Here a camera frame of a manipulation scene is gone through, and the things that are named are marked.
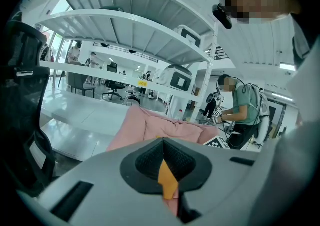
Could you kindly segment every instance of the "person's hand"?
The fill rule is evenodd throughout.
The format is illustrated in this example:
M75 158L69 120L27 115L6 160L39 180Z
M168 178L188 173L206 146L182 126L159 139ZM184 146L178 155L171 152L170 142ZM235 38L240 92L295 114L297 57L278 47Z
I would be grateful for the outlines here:
M218 118L216 119L216 121L217 121L218 124L220 124L220 123L223 121L223 120L222 120L222 116L218 117Z

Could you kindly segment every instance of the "black mesh chair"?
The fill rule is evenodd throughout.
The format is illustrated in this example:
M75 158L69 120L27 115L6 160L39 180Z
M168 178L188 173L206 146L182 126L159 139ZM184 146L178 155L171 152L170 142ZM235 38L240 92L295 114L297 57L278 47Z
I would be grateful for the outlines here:
M107 65L107 66L106 66L106 69L107 69L108 71L111 71L111 72L115 72L115 73L116 73L116 72L118 71L117 67L118 67L117 63L111 62L110 65ZM112 91L111 91L111 92L102 93L102 97L104 97L105 94L108 94L108 95L111 95L110 100L112 100L113 95L119 96L120 99L123 99L123 97L122 97L119 93L117 93L116 91L117 91L118 89L123 89L123 88L125 87L125 85L123 85L123 84L117 84L117 83L116 83L115 81L113 81L113 80L106 80L105 86L107 86L108 88L111 88Z
M40 129L41 106L50 69L38 64L47 38L27 24L10 21L2 41L2 158L16 188L35 197L52 181L56 164L50 141Z
M79 61L70 61L70 64L82 66ZM86 91L93 90L93 98L95 98L95 88L96 86L92 86L91 84L86 83L87 75L82 75L78 73L68 72L68 82L71 85L71 92L75 88L75 93L77 93L77 89L82 90L82 95L86 95Z

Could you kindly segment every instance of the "green t-shirt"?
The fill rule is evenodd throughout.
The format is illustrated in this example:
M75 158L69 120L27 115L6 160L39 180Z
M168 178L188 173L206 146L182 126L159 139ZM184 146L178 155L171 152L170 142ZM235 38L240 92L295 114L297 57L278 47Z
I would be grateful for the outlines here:
M233 113L239 112L239 106L247 105L248 112L245 120L237 121L237 124L246 124L253 125L260 123L260 118L258 118L255 122L255 119L258 115L257 109L253 106L249 105L250 103L254 106L257 106L257 96L251 85L244 85L242 83L237 82L235 86L235 90L232 92L233 96Z

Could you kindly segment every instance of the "black pants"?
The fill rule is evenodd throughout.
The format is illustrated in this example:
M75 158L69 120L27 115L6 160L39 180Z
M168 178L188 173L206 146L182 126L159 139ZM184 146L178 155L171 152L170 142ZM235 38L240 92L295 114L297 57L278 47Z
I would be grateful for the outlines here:
M208 118L212 118L212 113L214 112L216 105L217 105L217 102L215 99L213 99L211 102L209 102L206 105L203 115L206 116L207 112L209 111Z
M236 124L233 128L234 131L240 134L232 134L229 138L229 147L231 149L241 149L252 137L252 135L258 131L259 124L246 125Z

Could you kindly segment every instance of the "yellow sign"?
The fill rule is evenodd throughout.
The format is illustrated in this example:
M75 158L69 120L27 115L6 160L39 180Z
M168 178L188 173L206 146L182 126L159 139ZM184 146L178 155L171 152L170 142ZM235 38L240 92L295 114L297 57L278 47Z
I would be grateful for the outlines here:
M139 81L138 81L138 86L147 87L147 85L148 85L148 82L147 82L147 81L144 81L144 80L139 80Z

